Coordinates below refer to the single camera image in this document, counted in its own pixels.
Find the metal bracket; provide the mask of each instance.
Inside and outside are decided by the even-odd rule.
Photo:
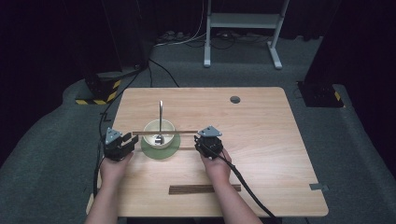
[[[318,190],[320,189],[321,191],[328,191],[329,187],[327,185],[322,185],[322,184],[309,184],[309,187],[311,188],[311,190]]]
[[[107,128],[107,132],[106,132],[106,145],[114,142],[116,139],[118,139],[119,137],[122,136],[122,133],[111,129],[111,128]]]
[[[217,130],[215,127],[213,127],[212,125],[210,125],[207,128],[199,131],[198,134],[203,136],[203,137],[222,136],[222,133],[219,130]]]

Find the black cable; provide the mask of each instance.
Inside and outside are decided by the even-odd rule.
[[[254,200],[254,202],[265,212],[268,214],[268,216],[270,216],[270,218],[272,218],[274,220],[275,223],[277,224],[281,224],[280,221],[276,218],[276,216],[270,211],[268,210],[267,207],[265,207],[260,200],[256,197],[256,195],[254,195],[253,191],[251,191],[250,187],[248,186],[247,182],[245,181],[244,177],[242,177],[241,173],[239,173],[239,171],[236,169],[235,165],[233,165],[232,163],[230,163],[225,157],[220,156],[218,153],[214,152],[213,150],[211,150],[210,148],[206,148],[208,149],[211,153],[215,154],[216,156],[218,156],[220,159],[222,159],[223,161],[225,161],[225,163],[227,163],[227,165],[231,168],[231,170],[233,171],[233,173],[236,175],[236,177],[238,178],[238,180],[241,182],[242,186],[244,186],[245,190],[248,192],[248,194],[250,195],[250,197]]]
[[[102,121],[103,118],[107,115],[107,110],[113,105],[113,103],[117,100],[117,98],[119,98],[120,95],[122,95],[124,93],[124,91],[126,89],[128,89],[129,86],[131,86],[131,84],[134,82],[134,80],[137,78],[137,76],[139,76],[140,73],[137,73],[134,78],[128,83],[128,85],[126,85],[126,87],[110,102],[110,104],[108,104],[107,108],[105,109],[105,112],[102,113],[102,117],[100,118],[99,121],[99,143],[98,143],[98,148],[97,148],[97,154],[96,154],[96,166],[95,166],[95,170],[93,171],[93,198],[96,197],[96,194],[98,192],[98,188],[97,188],[97,183],[98,183],[98,175],[99,175],[99,169],[100,166],[102,164],[103,159],[105,158],[104,156],[102,157],[102,159],[100,159],[100,149],[102,148],[102,145],[105,145],[105,138],[102,135]]]
[[[203,46],[205,45],[205,41],[204,41],[204,40],[191,41],[190,43],[192,43],[192,42],[204,42],[204,44],[203,44],[203,45],[200,45],[200,46],[193,46],[193,45],[190,45],[190,44],[188,44],[188,43],[185,43],[185,45],[189,46],[190,48],[195,48],[195,49],[201,48],[201,47],[203,47]]]
[[[225,37],[225,36],[218,37],[218,36],[216,36],[214,38],[220,39],[220,40],[225,40],[225,41],[232,41],[233,43],[245,43],[245,44],[262,43],[262,42],[268,41],[271,38],[271,36],[267,36],[264,39],[260,40],[264,36],[248,36],[248,35],[232,36],[232,34],[230,34],[230,36],[231,37]],[[244,40],[242,38],[255,38],[255,39],[254,40]]]
[[[226,47],[226,48],[219,48],[219,47],[216,47],[216,46],[213,45],[212,43],[210,43],[210,46],[211,46],[212,48],[214,48],[214,49],[229,49],[230,47],[232,47],[232,46],[235,44],[235,38],[234,38],[234,37],[232,37],[232,40],[233,40],[233,42],[231,43],[231,45],[228,46],[228,47]]]
[[[103,121],[103,117],[107,116],[107,110],[113,105],[113,103],[117,100],[117,98],[119,98],[120,95],[122,95],[124,93],[124,91],[134,82],[134,80],[137,78],[137,76],[139,76],[140,73],[137,73],[136,75],[134,75],[134,78],[128,83],[128,85],[110,102],[110,104],[108,104],[107,108],[105,109],[105,112],[102,113],[102,117],[100,118],[99,121],[99,136],[102,139],[102,121]]]
[[[152,88],[152,73],[151,73],[151,68],[149,67],[149,63],[148,63],[148,70],[149,70],[149,86]]]
[[[176,86],[179,87],[178,84],[177,84],[177,82],[176,82],[175,79],[173,78],[172,74],[171,74],[166,68],[164,68],[162,65],[160,65],[160,64],[158,64],[158,63],[152,61],[151,59],[149,59],[149,60],[150,60],[152,63],[155,63],[155,64],[157,64],[158,66],[160,66],[163,70],[165,70],[165,72],[172,78],[172,80],[174,81],[174,83],[176,84]]]

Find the handheld controller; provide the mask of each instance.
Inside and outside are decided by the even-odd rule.
[[[207,128],[198,132],[200,137],[194,136],[195,149],[199,151],[204,157],[212,160],[223,150],[223,145],[218,136],[222,136],[215,127],[208,126]]]
[[[139,141],[139,135],[132,138],[130,133],[122,136],[122,133],[107,128],[106,136],[104,136],[104,154],[106,158],[109,158],[113,161],[121,161],[125,156],[131,153],[134,150],[134,144]]]

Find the white metal stand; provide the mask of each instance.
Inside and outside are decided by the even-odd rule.
[[[229,27],[275,29],[273,39],[272,41],[268,41],[267,45],[274,61],[275,68],[281,69],[282,63],[276,52],[276,42],[279,38],[288,4],[289,0],[283,2],[280,14],[212,13],[212,0],[208,0],[204,67],[210,67],[210,29],[212,27]]]

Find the forearm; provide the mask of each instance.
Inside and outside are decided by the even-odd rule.
[[[96,195],[85,223],[117,223],[117,188],[102,187]]]
[[[214,183],[224,222],[262,223],[230,183]]]

